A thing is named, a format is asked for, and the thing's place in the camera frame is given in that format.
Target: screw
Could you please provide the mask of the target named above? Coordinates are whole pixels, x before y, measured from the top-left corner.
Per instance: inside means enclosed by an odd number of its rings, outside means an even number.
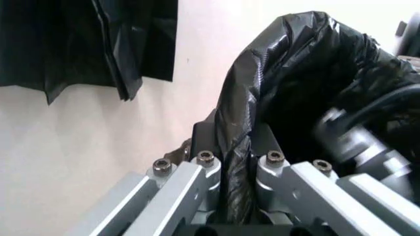
[[[284,159],[284,154],[282,152],[271,150],[267,153],[266,163],[272,167],[280,167],[283,165]]]
[[[153,173],[156,176],[164,177],[169,175],[171,171],[172,164],[170,160],[161,158],[153,162]]]
[[[202,165],[204,168],[211,167],[214,164],[214,155],[211,151],[201,151],[197,155],[197,164]]]
[[[328,161],[314,160],[312,164],[316,169],[318,169],[320,172],[326,175],[329,175],[332,171],[332,165]]]

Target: metal frame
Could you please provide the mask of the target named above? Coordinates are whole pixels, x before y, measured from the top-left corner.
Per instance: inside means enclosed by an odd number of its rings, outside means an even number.
[[[130,172],[66,236],[115,236],[123,232],[158,191],[148,176]]]
[[[205,169],[182,162],[124,235],[172,235],[191,222],[208,188]]]

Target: black fabric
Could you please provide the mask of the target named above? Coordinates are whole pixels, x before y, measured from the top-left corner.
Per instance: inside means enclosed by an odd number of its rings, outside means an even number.
[[[419,82],[409,63],[326,13],[277,18],[235,60],[217,104],[225,222],[246,223],[253,209],[246,165],[256,124],[270,125],[288,160],[316,159],[322,150],[311,131],[327,109],[353,112]]]
[[[142,76],[172,80],[177,12],[178,0],[0,0],[0,86],[49,104],[72,84],[133,99]]]

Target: black plastic bag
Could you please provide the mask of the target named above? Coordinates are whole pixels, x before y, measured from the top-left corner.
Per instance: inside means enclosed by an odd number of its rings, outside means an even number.
[[[0,86],[45,91],[172,80],[178,0],[0,0]]]
[[[270,125],[288,160],[317,159],[323,150],[311,132],[329,108],[357,111],[390,91],[420,82],[409,63],[375,43],[326,13],[306,12],[277,18],[241,52],[227,74],[214,121],[223,160],[223,221],[246,223],[253,211],[249,180],[255,176],[249,176],[253,171],[248,161],[256,124]],[[399,117],[414,126],[416,116],[420,113],[401,109],[371,126],[398,148],[389,137],[402,126],[390,128],[389,122]],[[417,140],[413,133],[405,135]],[[412,158],[419,151],[402,149]]]

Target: wrinkled plastic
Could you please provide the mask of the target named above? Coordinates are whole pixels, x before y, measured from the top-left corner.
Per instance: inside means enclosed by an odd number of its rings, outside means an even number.
[[[311,132],[325,111],[338,107],[354,112],[390,91],[419,82],[420,75],[408,62],[326,13],[277,18],[235,60],[217,104],[223,220],[246,223],[253,211],[249,179],[255,177],[249,176],[247,161],[256,124],[270,125],[288,160],[317,159],[324,152]],[[418,113],[405,115],[400,119],[420,118]],[[389,137],[390,120],[391,115],[382,116],[372,129],[381,138]],[[409,136],[417,140],[414,134]]]
[[[0,0],[0,86],[45,91],[172,80],[178,0]]]

